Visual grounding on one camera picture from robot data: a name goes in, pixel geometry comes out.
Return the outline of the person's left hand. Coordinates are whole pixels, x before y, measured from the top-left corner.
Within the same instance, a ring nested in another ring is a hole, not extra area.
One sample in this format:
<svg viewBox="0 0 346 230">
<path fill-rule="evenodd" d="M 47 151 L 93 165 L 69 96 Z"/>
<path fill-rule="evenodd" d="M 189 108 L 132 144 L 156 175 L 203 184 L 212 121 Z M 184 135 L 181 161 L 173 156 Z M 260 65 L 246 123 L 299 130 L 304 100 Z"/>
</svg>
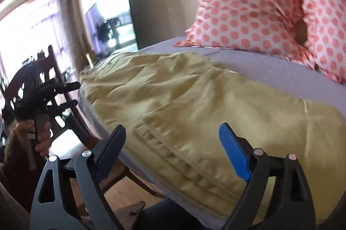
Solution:
<svg viewBox="0 0 346 230">
<path fill-rule="evenodd" d="M 50 139 L 50 129 L 51 124 L 47 122 L 44 125 L 43 130 L 38 135 L 38 144 L 35 146 L 35 150 L 42 156 L 42 157 L 48 157 L 49 156 L 49 148 L 52 144 Z M 21 146 L 26 150 L 26 141 L 29 139 L 28 134 L 29 132 L 32 132 L 34 130 L 34 121 L 28 120 L 28 121 L 19 121 L 15 125 L 15 134 L 16 138 L 19 140 L 19 143 Z"/>
</svg>

